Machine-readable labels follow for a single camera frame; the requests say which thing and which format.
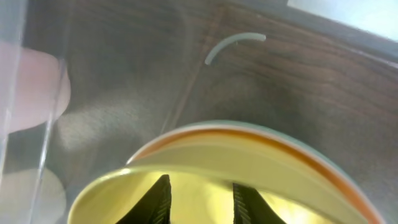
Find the transparent plastic container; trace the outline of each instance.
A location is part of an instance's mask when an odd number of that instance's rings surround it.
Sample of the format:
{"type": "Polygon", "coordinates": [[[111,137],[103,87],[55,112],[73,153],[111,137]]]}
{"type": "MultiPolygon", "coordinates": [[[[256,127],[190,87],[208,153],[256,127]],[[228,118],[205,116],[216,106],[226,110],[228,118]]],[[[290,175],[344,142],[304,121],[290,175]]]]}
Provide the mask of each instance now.
{"type": "Polygon", "coordinates": [[[0,223],[66,223],[91,181],[211,119],[311,145],[397,223],[397,52],[285,1],[0,1],[0,223]],[[243,32],[267,39],[205,64],[243,32]]]}

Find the gray curved strip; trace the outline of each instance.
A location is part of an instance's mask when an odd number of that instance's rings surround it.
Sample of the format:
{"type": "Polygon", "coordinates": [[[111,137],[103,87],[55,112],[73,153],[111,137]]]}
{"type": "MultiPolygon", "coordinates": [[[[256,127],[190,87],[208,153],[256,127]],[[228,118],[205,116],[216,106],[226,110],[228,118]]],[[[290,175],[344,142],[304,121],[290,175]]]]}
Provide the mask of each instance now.
{"type": "Polygon", "coordinates": [[[213,49],[210,51],[210,53],[206,57],[205,64],[209,65],[211,63],[211,61],[213,60],[213,58],[218,54],[218,52],[220,50],[223,50],[229,44],[232,44],[239,40],[265,41],[266,36],[264,34],[246,32],[246,33],[235,34],[230,37],[227,37],[224,40],[220,41],[215,47],[213,47],[213,49]]]}

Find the yellow bowl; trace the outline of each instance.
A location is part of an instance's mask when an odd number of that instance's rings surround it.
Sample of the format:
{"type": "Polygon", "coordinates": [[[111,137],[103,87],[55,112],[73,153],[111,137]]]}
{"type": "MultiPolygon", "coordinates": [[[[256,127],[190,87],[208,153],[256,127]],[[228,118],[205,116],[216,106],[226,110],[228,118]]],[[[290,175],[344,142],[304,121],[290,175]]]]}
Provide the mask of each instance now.
{"type": "Polygon", "coordinates": [[[162,174],[170,176],[176,224],[232,223],[233,182],[257,189],[286,223],[385,223],[352,180],[310,147],[231,122],[180,128],[146,144],[82,191],[68,223],[116,223],[162,174]]]}

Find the dark wooden surface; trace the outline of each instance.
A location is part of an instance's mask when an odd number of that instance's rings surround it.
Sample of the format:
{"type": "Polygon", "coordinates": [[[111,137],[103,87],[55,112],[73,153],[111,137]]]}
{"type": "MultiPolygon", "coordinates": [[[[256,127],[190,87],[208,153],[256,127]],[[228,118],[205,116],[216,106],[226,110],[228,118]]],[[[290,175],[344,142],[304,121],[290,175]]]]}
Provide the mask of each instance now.
{"type": "MultiPolygon", "coordinates": [[[[388,54],[288,25],[285,11],[248,8],[194,0],[31,2],[25,45],[65,55],[72,82],[47,163],[65,185],[69,205],[89,181],[122,166],[162,130],[234,119],[313,146],[394,215],[398,69],[356,51],[388,54]],[[267,40],[230,45],[210,66],[203,64],[216,43],[238,32],[263,33],[267,40]]],[[[10,158],[36,165],[34,156],[19,153],[28,146],[31,154],[39,151],[42,132],[40,126],[11,135],[10,158]]]]}

